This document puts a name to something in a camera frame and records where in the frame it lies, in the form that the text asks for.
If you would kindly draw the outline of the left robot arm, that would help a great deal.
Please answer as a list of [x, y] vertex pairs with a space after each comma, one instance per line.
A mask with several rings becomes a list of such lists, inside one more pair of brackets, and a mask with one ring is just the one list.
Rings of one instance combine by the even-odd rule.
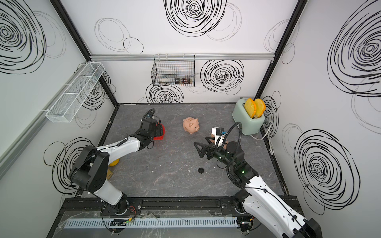
[[123, 215], [129, 208], [127, 196], [107, 179], [109, 165], [122, 157], [147, 148], [163, 134], [161, 121], [141, 120], [140, 128], [132, 135], [106, 146], [86, 146], [69, 173], [71, 184], [79, 186], [106, 203], [112, 212]]

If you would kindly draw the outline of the red piggy bank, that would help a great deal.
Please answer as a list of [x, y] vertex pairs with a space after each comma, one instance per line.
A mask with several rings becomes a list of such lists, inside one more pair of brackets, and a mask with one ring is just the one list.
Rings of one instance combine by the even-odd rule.
[[155, 130], [154, 140], [162, 140], [165, 135], [165, 127], [163, 124], [158, 124]]

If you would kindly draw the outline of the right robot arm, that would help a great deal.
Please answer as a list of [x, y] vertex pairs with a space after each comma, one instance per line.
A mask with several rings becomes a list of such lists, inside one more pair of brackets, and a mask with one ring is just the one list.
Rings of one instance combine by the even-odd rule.
[[217, 149], [214, 143], [194, 142], [200, 156], [217, 159], [226, 165], [232, 183], [240, 188], [235, 194], [236, 209], [258, 219], [278, 238], [321, 238], [321, 226], [313, 218], [306, 219], [275, 194], [258, 172], [245, 160], [237, 142]]

